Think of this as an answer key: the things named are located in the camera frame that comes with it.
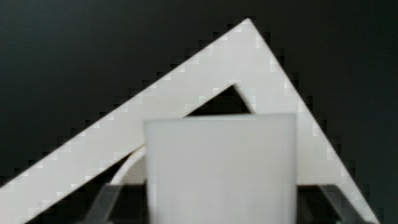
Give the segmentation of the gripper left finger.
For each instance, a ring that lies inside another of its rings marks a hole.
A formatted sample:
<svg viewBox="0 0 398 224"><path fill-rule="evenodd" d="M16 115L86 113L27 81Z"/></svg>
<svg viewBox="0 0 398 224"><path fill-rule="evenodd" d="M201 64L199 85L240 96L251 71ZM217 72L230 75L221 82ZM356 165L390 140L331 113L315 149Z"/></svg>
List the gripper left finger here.
<svg viewBox="0 0 398 224"><path fill-rule="evenodd" d="M104 186L82 224L150 224L144 184Z"/></svg>

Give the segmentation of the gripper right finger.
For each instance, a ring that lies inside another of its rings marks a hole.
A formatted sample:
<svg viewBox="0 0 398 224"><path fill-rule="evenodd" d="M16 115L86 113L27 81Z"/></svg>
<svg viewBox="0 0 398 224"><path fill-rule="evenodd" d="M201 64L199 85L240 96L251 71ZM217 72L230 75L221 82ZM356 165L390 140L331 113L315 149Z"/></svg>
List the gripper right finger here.
<svg viewBox="0 0 398 224"><path fill-rule="evenodd" d="M336 185L297 187L297 224L363 224L363 217Z"/></svg>

